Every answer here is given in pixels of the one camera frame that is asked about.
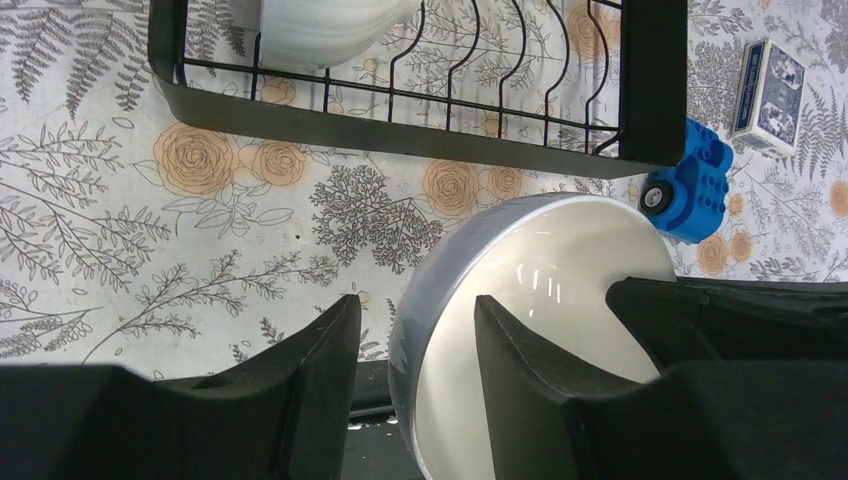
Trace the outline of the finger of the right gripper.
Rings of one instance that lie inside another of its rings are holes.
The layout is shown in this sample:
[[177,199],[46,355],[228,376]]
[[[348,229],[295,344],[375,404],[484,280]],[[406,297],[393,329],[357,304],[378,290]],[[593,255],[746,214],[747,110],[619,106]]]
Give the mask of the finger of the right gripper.
[[654,365],[844,360],[847,285],[628,277],[606,303]]

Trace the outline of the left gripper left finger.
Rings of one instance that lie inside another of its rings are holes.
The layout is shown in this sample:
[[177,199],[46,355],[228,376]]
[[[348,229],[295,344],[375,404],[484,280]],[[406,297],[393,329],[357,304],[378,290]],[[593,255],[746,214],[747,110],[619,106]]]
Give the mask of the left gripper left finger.
[[340,298],[220,373],[151,381],[118,365],[1,371],[5,479],[337,479],[361,324]]

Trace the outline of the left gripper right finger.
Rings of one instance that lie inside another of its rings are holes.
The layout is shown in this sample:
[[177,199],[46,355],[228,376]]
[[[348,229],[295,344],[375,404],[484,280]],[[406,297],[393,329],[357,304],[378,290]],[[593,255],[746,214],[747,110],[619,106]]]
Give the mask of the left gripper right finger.
[[817,330],[797,350],[683,361],[646,383],[474,306],[499,479],[843,479],[847,347]]

